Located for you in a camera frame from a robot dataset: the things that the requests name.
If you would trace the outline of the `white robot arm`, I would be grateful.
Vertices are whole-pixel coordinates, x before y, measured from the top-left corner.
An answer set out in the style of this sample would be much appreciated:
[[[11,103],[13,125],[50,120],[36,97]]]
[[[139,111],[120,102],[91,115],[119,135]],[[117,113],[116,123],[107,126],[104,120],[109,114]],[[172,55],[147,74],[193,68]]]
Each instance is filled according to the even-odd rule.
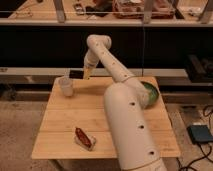
[[[149,93],[138,78],[109,49],[107,35],[89,35],[84,58],[84,78],[98,62],[114,83],[104,93],[104,110],[120,168],[123,171],[167,171],[143,115]]]

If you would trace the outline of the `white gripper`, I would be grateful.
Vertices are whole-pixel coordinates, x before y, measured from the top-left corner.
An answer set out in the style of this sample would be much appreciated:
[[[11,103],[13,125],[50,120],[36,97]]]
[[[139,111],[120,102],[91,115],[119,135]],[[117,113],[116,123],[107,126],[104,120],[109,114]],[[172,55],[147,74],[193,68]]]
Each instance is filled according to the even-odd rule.
[[[84,57],[83,78],[88,80],[92,74],[92,68],[96,68],[99,58],[91,51],[88,51]]]

